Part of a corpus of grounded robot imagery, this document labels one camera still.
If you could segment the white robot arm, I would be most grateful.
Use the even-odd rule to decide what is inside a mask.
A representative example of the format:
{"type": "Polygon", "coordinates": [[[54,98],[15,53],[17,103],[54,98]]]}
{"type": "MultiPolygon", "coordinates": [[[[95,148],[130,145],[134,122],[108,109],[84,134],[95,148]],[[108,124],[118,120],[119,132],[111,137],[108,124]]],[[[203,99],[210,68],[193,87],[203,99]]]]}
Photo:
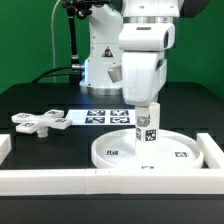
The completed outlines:
{"type": "Polygon", "coordinates": [[[81,88],[123,93],[135,122],[148,127],[151,103],[166,81],[167,50],[175,42],[174,20],[194,18],[211,0],[90,0],[90,55],[81,88]]]}

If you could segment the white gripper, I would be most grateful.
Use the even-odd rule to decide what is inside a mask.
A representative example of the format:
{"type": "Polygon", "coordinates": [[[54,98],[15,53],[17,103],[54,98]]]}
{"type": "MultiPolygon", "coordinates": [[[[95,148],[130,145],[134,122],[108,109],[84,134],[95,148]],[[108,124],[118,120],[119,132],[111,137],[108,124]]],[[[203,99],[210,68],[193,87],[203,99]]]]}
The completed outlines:
{"type": "MultiPolygon", "coordinates": [[[[121,71],[125,102],[148,107],[165,84],[167,59],[164,52],[124,52],[121,71]]],[[[150,116],[137,117],[137,126],[149,124],[150,116]]]]}

